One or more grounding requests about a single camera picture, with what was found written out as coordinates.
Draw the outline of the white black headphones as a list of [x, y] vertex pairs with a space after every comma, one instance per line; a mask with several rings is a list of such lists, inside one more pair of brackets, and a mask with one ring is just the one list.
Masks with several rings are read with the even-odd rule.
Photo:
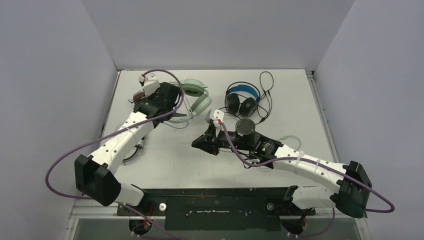
[[144, 149], [145, 145], [145, 137], [142, 137], [136, 145], [133, 146], [131, 151], [126, 155], [126, 157], [122, 160], [122, 163], [124, 165], [128, 164], [129, 162], [133, 161], [138, 155], [141, 154], [141, 152]]

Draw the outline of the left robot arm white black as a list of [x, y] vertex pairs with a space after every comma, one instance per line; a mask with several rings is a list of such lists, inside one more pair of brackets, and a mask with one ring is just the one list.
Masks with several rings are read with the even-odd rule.
[[128, 204], [137, 215], [145, 214], [150, 202], [137, 187], [120, 183], [119, 166], [136, 144], [159, 123], [171, 118], [181, 97], [180, 87], [163, 82], [151, 95], [136, 102], [127, 120], [101, 147], [74, 161], [76, 188], [103, 206]]

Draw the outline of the mint green headphones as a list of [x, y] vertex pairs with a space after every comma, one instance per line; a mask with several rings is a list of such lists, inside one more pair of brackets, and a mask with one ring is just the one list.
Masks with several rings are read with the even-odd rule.
[[194, 117], [201, 115], [212, 103], [207, 86], [200, 80], [187, 78], [181, 81], [181, 85], [185, 95], [194, 97], [196, 100], [192, 104], [188, 100], [184, 100], [187, 114], [174, 113], [171, 119], [168, 120], [172, 124], [181, 124], [190, 121]]

